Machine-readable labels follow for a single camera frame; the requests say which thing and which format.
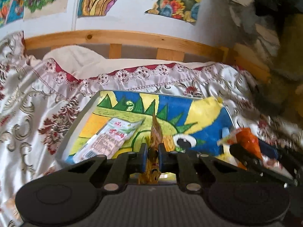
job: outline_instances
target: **cartoon eye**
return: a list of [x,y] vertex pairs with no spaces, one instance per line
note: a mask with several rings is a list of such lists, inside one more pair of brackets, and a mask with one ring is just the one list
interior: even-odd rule
[[184,152],[188,148],[193,148],[197,144],[196,139],[187,134],[176,134],[172,138],[174,140],[176,150],[180,152]]

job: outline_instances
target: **floral bedspread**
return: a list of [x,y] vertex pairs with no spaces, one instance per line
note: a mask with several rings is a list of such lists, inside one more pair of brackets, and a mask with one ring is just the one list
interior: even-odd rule
[[[252,103],[248,72],[221,63],[188,69],[177,63],[149,65],[76,79],[53,60],[31,66],[23,33],[0,43],[0,204],[22,185],[55,170],[54,156],[69,127],[99,89],[178,96],[221,97],[237,127],[250,127],[270,144],[302,146],[302,130],[262,115]],[[13,227],[0,210],[0,225]]]

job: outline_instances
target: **bed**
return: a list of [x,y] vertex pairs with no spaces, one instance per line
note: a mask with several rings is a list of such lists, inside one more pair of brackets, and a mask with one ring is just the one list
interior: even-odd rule
[[[109,59],[77,44],[109,44]],[[157,48],[156,59],[121,59],[124,44]],[[30,180],[57,170],[54,157],[60,142],[99,89],[220,97],[236,127],[250,127],[269,144],[303,147],[297,125],[264,115],[253,104],[251,90],[257,81],[270,81],[269,71],[232,49],[118,30],[71,31],[26,40],[17,32],[0,46],[0,225],[19,224],[15,193]],[[45,47],[51,52],[42,60],[26,54]],[[211,61],[183,63],[186,53]],[[81,57],[85,64],[78,64]],[[276,161],[268,165],[283,170]]]

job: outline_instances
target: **red fabric trim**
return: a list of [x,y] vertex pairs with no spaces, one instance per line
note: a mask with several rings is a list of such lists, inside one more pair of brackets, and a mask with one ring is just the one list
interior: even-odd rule
[[[77,81],[78,83],[81,83],[83,80],[85,79],[77,79],[75,78],[74,76],[72,76],[70,73],[66,72],[65,70],[63,70],[59,64],[54,60],[54,62],[56,63],[56,68],[55,68],[55,71],[56,72],[65,72],[66,73],[66,79],[67,81],[69,82],[73,82],[73,81]],[[169,64],[164,64],[164,66],[168,67],[168,68],[173,68],[174,65],[176,63],[169,63]],[[149,70],[154,70],[157,68],[158,65],[149,65],[149,66],[136,66],[136,67],[131,67],[131,68],[124,68],[124,69],[120,69],[120,70],[116,70],[116,71],[113,71],[113,72],[110,72],[110,73],[106,73],[107,75],[109,76],[114,76],[118,71],[121,71],[121,70],[125,70],[125,71],[128,71],[130,73],[133,73],[135,72],[139,67],[146,67],[147,69]],[[95,80],[97,79],[97,76],[96,77],[91,77],[89,78],[91,80]]]

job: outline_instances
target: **white snack package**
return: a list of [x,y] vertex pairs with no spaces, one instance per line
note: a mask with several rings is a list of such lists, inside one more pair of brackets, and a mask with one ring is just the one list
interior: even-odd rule
[[136,129],[144,122],[130,123],[119,118],[111,118],[108,122],[87,141],[87,143],[74,156],[74,163],[79,163],[99,154],[104,154],[108,159],[130,139]]

